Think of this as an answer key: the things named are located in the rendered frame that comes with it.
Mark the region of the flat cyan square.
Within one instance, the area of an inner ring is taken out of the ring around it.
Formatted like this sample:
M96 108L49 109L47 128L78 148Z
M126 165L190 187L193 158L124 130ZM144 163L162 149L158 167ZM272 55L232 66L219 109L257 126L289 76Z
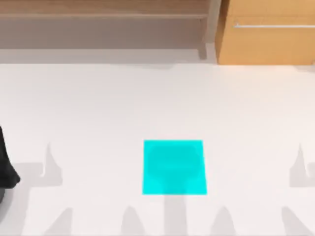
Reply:
M203 142L201 140L145 140L142 193L206 195Z

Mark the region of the open wooden shelf unit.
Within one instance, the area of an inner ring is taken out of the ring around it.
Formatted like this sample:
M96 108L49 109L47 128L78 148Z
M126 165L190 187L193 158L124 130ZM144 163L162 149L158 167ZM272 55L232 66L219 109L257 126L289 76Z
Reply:
M193 49L206 58L219 2L0 0L0 49Z

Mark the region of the wooden cupboard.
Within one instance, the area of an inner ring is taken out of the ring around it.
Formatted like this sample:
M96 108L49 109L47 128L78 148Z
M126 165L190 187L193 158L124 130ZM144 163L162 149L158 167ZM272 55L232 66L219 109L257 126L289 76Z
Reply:
M221 0L215 37L222 65L314 65L315 29L239 29L315 25L315 0Z

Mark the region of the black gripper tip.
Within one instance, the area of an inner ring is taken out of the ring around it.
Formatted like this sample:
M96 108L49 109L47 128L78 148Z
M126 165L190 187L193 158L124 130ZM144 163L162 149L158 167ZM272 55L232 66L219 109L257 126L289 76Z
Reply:
M21 181L20 176L11 164L0 126L0 204L2 203L6 189L13 189Z

